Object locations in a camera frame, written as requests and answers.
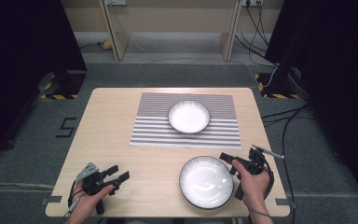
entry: human hand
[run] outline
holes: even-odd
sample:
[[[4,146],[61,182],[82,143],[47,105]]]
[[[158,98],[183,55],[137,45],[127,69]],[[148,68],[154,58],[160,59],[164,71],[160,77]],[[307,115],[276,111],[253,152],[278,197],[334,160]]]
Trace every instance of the human hand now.
[[[73,202],[80,197],[80,201],[75,206],[74,210],[69,216],[67,224],[83,224],[88,223],[89,218],[92,212],[95,209],[98,201],[100,201],[104,196],[109,194],[113,190],[114,186],[109,185],[101,189],[100,192],[94,195],[88,195],[86,192],[82,191],[83,189],[83,180],[77,182],[74,192],[78,192],[74,198]]]
[[[269,186],[268,172],[263,171],[259,175],[251,175],[239,161],[233,160],[232,165],[240,173],[237,178],[241,181],[243,202],[248,207],[254,224],[272,223],[264,202],[264,196]]]

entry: black and white striped pattern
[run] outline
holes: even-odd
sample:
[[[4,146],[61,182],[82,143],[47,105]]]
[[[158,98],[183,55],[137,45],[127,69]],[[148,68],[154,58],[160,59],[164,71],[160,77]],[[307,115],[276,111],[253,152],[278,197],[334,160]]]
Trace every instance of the black and white striped pattern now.
[[[184,100],[197,101],[209,110],[210,123],[199,133],[180,133],[168,122],[171,107]],[[241,149],[233,97],[144,92],[131,136],[131,145]]]

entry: white bowl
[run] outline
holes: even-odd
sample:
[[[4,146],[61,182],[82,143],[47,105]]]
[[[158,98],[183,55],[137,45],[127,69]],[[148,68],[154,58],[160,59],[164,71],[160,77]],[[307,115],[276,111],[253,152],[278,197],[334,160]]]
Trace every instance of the white bowl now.
[[[182,101],[168,113],[168,122],[179,132],[197,133],[209,123],[211,116],[205,105],[196,101]]]
[[[188,161],[179,178],[185,198],[202,209],[215,209],[231,197],[234,181],[220,160],[201,156]]]

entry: wall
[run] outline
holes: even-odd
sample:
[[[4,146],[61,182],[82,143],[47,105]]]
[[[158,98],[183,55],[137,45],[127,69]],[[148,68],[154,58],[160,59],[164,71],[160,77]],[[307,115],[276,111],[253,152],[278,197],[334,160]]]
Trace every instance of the wall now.
[[[62,0],[62,4],[75,32],[106,32],[99,0]],[[282,4],[283,0],[263,1],[262,21],[266,33],[272,33]],[[250,7],[249,11],[253,19],[258,21],[257,7]],[[255,31],[246,7],[241,9],[237,31],[239,33],[253,33]]]

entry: power outlet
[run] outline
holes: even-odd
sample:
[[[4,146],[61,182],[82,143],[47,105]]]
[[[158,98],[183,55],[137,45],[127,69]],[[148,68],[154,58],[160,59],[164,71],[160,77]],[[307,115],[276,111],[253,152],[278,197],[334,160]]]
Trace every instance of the power outlet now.
[[[258,7],[263,6],[263,0],[250,0],[251,4],[249,5],[250,7]],[[242,6],[246,7],[246,0],[242,1]]]
[[[108,6],[126,6],[126,0],[105,0]]]

